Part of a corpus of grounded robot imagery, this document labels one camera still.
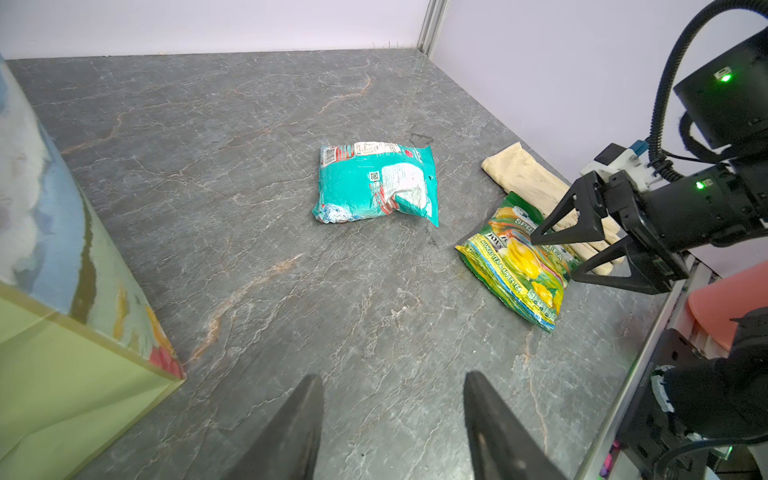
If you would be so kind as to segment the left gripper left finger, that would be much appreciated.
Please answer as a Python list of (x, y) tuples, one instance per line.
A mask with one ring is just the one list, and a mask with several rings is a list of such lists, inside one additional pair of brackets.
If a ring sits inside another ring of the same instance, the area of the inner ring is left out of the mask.
[(262, 430), (228, 479), (311, 480), (319, 454), (324, 413), (320, 376), (305, 376)]

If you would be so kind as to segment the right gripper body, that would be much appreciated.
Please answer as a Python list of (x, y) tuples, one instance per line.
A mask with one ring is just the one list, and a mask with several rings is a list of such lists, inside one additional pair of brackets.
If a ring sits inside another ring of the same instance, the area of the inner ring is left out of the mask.
[(609, 259), (624, 256), (629, 275), (611, 277), (606, 285), (644, 294), (667, 293), (690, 276), (683, 257), (664, 245), (661, 236), (641, 209), (640, 195), (623, 172), (610, 177), (604, 192), (610, 216), (626, 236), (608, 249)]

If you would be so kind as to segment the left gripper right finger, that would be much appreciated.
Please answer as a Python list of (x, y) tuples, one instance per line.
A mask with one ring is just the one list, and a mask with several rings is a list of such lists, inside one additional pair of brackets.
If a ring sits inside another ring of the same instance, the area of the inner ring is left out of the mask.
[(476, 479), (565, 479), (482, 372), (466, 374), (463, 405)]

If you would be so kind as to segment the yellow green spring tea bag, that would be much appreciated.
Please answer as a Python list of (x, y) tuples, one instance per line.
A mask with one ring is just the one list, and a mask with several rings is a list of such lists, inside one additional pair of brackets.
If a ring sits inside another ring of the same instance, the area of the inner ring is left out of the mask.
[(456, 250), (507, 308), (550, 333), (581, 260), (567, 246), (534, 245), (531, 234), (542, 221), (537, 208), (510, 192), (486, 224)]

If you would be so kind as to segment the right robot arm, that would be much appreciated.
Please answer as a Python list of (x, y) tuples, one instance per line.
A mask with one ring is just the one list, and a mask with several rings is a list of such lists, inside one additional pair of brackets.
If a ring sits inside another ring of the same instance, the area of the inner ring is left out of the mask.
[[(766, 33), (677, 78), (697, 33), (731, 10), (765, 15), (767, 5), (709, 3), (686, 25), (664, 66), (646, 140), (649, 166), (664, 185), (643, 191), (628, 168), (614, 164), (586, 172), (533, 232), (536, 245), (574, 244), (602, 240), (604, 218), (621, 226), (624, 237), (578, 267), (576, 281), (663, 293), (689, 275), (683, 252), (766, 236)], [(656, 405), (671, 431), (686, 437), (652, 462), (652, 478), (676, 478), (676, 462), (694, 453), (766, 442), (767, 311), (754, 309), (735, 325), (727, 357), (652, 370)]]

